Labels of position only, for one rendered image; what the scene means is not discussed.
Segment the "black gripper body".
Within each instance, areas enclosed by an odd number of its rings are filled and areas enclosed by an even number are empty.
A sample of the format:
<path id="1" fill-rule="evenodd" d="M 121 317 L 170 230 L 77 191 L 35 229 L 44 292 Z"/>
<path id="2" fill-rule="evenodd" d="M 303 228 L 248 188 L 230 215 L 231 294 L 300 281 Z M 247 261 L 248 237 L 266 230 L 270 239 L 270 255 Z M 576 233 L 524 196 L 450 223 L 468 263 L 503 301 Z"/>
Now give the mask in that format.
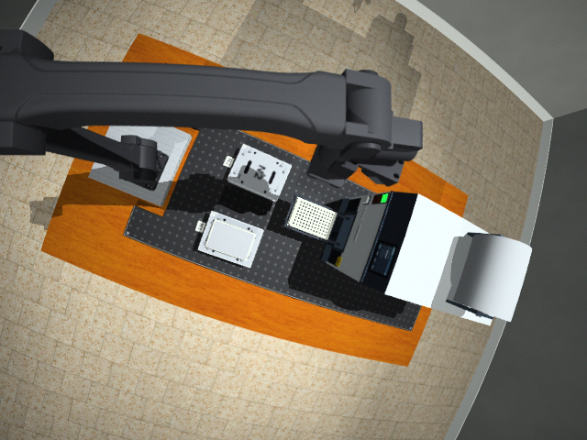
<path id="1" fill-rule="evenodd" d="M 307 176 L 313 179 L 318 179 L 322 182 L 329 183 L 330 186 L 340 188 L 343 186 L 345 179 L 329 172 L 328 170 L 335 161 L 346 162 L 348 160 L 339 160 L 330 156 L 324 145 L 316 145 L 315 152 L 311 158 L 311 163 L 307 171 Z"/>

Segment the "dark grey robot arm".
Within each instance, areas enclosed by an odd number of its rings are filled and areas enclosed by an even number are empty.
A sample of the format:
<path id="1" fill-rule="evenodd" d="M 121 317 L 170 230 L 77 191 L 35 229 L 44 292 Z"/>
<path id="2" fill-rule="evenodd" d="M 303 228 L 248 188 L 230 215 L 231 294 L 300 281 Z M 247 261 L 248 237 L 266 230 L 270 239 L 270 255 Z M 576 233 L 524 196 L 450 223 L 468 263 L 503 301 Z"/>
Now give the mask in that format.
<path id="1" fill-rule="evenodd" d="M 324 145 L 337 160 L 352 158 L 329 172 L 347 179 L 359 167 L 390 187 L 423 148 L 423 122 L 393 116 L 391 83 L 378 75 L 62 61 L 26 31 L 0 29 L 0 155 L 88 160 L 154 191 L 169 159 L 156 141 L 83 127 L 257 131 Z"/>

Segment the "white cylinder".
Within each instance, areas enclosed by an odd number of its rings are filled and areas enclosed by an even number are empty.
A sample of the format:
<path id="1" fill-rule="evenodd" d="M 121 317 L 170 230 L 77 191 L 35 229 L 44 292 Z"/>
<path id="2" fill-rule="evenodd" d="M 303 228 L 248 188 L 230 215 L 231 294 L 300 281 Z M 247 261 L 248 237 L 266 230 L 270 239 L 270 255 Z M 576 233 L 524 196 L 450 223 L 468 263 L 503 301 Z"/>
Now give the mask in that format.
<path id="1" fill-rule="evenodd" d="M 453 301 L 511 322 L 531 252 L 511 238 L 474 235 Z"/>

